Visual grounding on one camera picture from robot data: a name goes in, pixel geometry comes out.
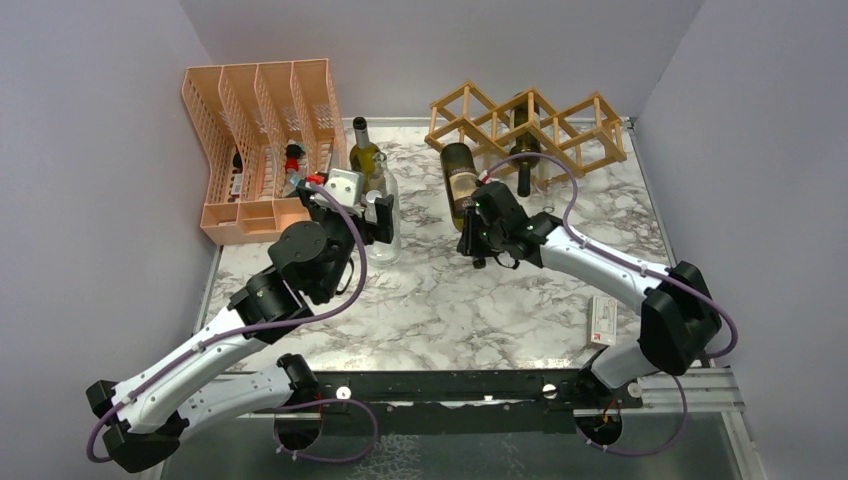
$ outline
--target red object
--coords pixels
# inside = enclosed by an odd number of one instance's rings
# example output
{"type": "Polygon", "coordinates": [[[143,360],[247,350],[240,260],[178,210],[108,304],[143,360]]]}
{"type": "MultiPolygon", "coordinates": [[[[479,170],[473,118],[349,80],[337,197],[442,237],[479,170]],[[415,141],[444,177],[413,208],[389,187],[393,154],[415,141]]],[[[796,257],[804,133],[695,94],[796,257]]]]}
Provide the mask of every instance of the red object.
{"type": "Polygon", "coordinates": [[[294,157],[289,157],[286,159],[286,171],[296,172],[300,168],[300,165],[297,163],[297,159],[294,157]]]}

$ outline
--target white marble surface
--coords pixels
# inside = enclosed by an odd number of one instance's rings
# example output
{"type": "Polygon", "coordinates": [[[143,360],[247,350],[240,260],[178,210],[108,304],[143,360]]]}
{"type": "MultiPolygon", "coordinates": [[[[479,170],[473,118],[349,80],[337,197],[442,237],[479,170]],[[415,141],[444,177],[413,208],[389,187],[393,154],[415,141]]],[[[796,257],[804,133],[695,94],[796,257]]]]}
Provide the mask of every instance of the white marble surface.
{"type": "MultiPolygon", "coordinates": [[[[486,269],[474,270],[469,259],[455,253],[459,233],[449,221],[438,155],[424,144],[426,133],[418,127],[371,128],[400,185],[400,260],[369,268],[365,291],[342,315],[299,327],[234,370],[258,370],[284,353],[302,354],[314,370],[563,368],[591,356],[587,307],[602,292],[529,264],[513,271],[490,261],[486,269]]],[[[570,222],[619,250],[667,263],[627,135],[625,144],[627,161],[578,180],[580,195],[570,222]]],[[[590,150],[584,156],[600,158],[602,152],[590,150]]],[[[522,203],[529,215],[546,206],[561,215],[570,194],[570,186],[558,185],[522,203]]],[[[224,248],[207,320],[270,264],[269,245],[224,248]]],[[[314,310],[323,312],[341,301],[314,310]]],[[[618,341],[638,331],[636,314],[619,305],[618,341]]]]}

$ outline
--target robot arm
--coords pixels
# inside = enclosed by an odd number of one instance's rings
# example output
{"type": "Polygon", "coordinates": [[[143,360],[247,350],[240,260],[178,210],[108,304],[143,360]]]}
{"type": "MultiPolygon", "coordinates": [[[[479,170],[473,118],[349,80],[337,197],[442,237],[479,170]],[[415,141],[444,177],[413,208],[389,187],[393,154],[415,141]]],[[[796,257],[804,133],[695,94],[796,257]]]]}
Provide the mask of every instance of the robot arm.
{"type": "Polygon", "coordinates": [[[528,217],[512,192],[500,182],[481,186],[472,200],[475,207],[466,210],[457,250],[473,257],[476,267],[484,267],[487,257],[497,259],[507,253],[516,262],[527,261],[539,268],[573,275],[641,314],[638,340],[609,347],[584,366],[581,388],[585,394],[603,396],[637,377],[658,371],[682,375],[721,327],[711,307],[668,282],[644,274],[646,270],[665,271],[709,296],[694,265],[680,262],[671,268],[634,258],[579,232],[576,239],[572,238],[559,218],[547,213],[528,217]],[[642,272],[586,248],[589,242],[640,266],[642,272]]]}
{"type": "Polygon", "coordinates": [[[128,472],[159,463],[179,447],[180,439],[218,421],[314,399],[317,380],[300,355],[285,355],[276,365],[238,380],[209,384],[296,327],[245,332],[209,342],[214,337],[244,327],[312,317],[305,297],[317,305],[340,293],[356,242],[342,214],[316,195],[314,183],[325,185],[366,244],[391,242],[393,198],[378,199],[377,221],[367,221],[360,204],[361,173],[332,170],[329,176],[302,182],[297,194],[312,220],[291,225],[268,249],[273,266],[251,277],[203,330],[156,364],[122,382],[101,380],[86,391],[92,411],[101,419],[120,405],[106,419],[103,442],[110,457],[128,472]],[[183,356],[188,358],[168,368],[183,356]],[[154,377],[144,391],[133,393],[154,377]]]}

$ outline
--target wine bottle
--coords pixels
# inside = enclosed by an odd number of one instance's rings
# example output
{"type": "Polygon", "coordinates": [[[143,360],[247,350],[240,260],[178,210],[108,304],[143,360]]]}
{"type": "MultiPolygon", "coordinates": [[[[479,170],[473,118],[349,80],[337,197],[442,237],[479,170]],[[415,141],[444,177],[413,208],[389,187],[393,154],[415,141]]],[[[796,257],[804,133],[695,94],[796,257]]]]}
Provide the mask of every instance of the wine bottle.
{"type": "MultiPolygon", "coordinates": [[[[539,105],[537,104],[534,107],[534,110],[536,112],[536,118],[538,118],[539,105]]],[[[510,128],[521,126],[527,123],[527,120],[529,120],[527,104],[522,103],[520,105],[517,105],[515,108],[512,109],[512,115],[509,122],[511,124],[510,128]]],[[[542,152],[539,140],[531,133],[523,133],[516,137],[515,145],[513,145],[513,147],[509,150],[510,155],[525,152],[542,152]]],[[[518,160],[513,160],[510,163],[518,169],[518,196],[529,197],[531,170],[533,170],[533,167],[539,164],[539,157],[524,157],[518,160]]]]}
{"type": "Polygon", "coordinates": [[[474,157],[468,145],[451,143],[442,149],[441,161],[451,218],[453,225],[461,232],[465,209],[474,205],[471,194],[477,190],[474,157]]]}
{"type": "Polygon", "coordinates": [[[368,138],[368,123],[362,117],[353,119],[353,135],[356,144],[350,149],[350,166],[365,174],[365,192],[371,191],[369,179],[374,174],[374,154],[380,149],[368,138]]]}

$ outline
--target gray wall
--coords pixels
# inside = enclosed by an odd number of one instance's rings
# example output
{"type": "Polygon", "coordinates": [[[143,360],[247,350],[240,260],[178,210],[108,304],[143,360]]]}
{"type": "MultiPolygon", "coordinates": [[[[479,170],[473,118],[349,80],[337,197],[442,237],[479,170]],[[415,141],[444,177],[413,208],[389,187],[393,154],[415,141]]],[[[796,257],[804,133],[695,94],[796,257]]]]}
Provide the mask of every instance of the gray wall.
{"type": "Polygon", "coordinates": [[[678,258],[735,314],[769,478],[844,478],[848,3],[707,0],[636,125],[678,258]]]}
{"type": "Polygon", "coordinates": [[[213,249],[179,92],[209,59],[176,0],[1,10],[2,476],[125,478],[85,459],[84,390],[190,333],[213,249]]]}
{"type": "Polygon", "coordinates": [[[180,0],[216,63],[329,57],[342,115],[426,117],[470,78],[502,102],[600,90],[635,115],[702,0],[180,0]]]}

